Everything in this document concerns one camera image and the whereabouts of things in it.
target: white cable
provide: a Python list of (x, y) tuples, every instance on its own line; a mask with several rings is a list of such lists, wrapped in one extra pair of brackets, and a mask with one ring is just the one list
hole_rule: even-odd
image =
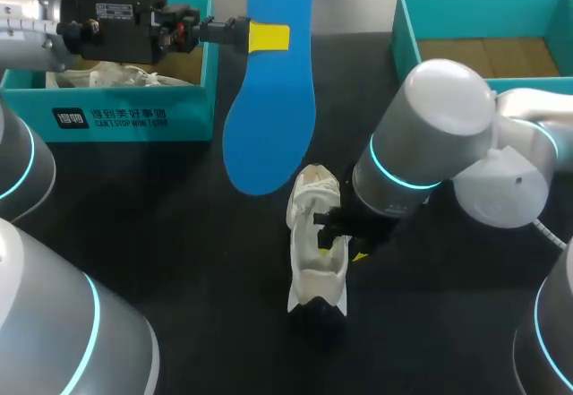
[(0, 18), (0, 30), (24, 30), (38, 34), (57, 35), (56, 21), (36, 21), (30, 19)]
[(561, 250), (566, 250), (567, 245), (563, 243), (555, 234), (553, 234), (539, 219), (534, 220), (534, 226), (541, 231), (541, 233), (549, 238), (552, 243), (557, 245)]

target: teal cardboard box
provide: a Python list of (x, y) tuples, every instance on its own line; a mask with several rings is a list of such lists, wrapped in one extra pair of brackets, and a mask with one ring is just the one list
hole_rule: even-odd
[(420, 42), (540, 39), (555, 76), (491, 78), (492, 89), (573, 94), (573, 0), (398, 0), (392, 50), (402, 82), (422, 62)]
[[(212, 14), (211, 0), (168, 0)], [(217, 92), (218, 46), (205, 43), (177, 58), (180, 70), (197, 69), (195, 86), (46, 89), (46, 75), (7, 71), (1, 91), (13, 109), (46, 142), (154, 142), (211, 139)], [(58, 123), (58, 115), (70, 124)]]

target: shoe insole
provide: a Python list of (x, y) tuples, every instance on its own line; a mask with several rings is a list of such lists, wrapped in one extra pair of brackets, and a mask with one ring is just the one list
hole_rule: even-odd
[(296, 171), (314, 131), (312, 0), (247, 0), (247, 15), (259, 23), (290, 27), (287, 51), (249, 56), (223, 133), (231, 182), (243, 193), (263, 195)]

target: black table surface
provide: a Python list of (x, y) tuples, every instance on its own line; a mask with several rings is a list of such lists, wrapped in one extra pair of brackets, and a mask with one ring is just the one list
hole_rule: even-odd
[[(55, 190), (18, 225), (149, 319), (163, 393), (518, 395), (514, 331), (558, 251), (532, 227), (473, 221), (448, 183), (351, 266), (339, 343), (319, 350), (288, 330), (292, 181), (241, 195), (221, 153), (245, 65), (221, 49), (211, 143), (51, 144)], [(398, 89), (389, 35), (317, 36), (312, 66), (304, 164), (341, 176)], [(542, 216), (567, 239), (572, 197), (572, 177), (556, 176)]]

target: white sneaker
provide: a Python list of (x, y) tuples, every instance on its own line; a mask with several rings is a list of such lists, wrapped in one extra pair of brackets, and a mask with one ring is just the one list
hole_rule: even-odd
[(135, 65), (100, 62), (89, 70), (47, 73), (47, 88), (117, 88), (149, 86), (192, 86), (183, 80), (147, 73)]
[(329, 250), (320, 249), (318, 233), (322, 226), (313, 223), (314, 213), (327, 213), (339, 205), (338, 180), (322, 165), (303, 169), (295, 180), (286, 209), (293, 271), (289, 313), (298, 307), (307, 308), (316, 320), (332, 321), (332, 315), (325, 313), (342, 313), (346, 317), (349, 237), (337, 237)]

